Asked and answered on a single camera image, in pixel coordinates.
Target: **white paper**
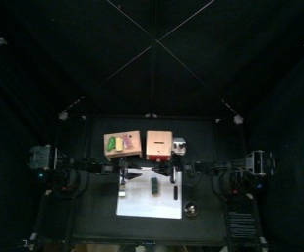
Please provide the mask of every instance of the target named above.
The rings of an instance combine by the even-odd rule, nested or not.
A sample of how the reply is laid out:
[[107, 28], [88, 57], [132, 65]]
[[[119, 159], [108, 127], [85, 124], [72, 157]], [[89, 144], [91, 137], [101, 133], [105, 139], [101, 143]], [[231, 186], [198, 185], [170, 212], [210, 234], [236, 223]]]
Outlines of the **white paper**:
[[[129, 169], [131, 173], [142, 173], [129, 179], [124, 185], [124, 197], [116, 196], [117, 216], [182, 218], [182, 174], [178, 172], [176, 183], [171, 184], [170, 177], [163, 176], [150, 168]], [[151, 194], [152, 177], [158, 178], [158, 194]], [[178, 186], [178, 200], [174, 199], [174, 186]]]

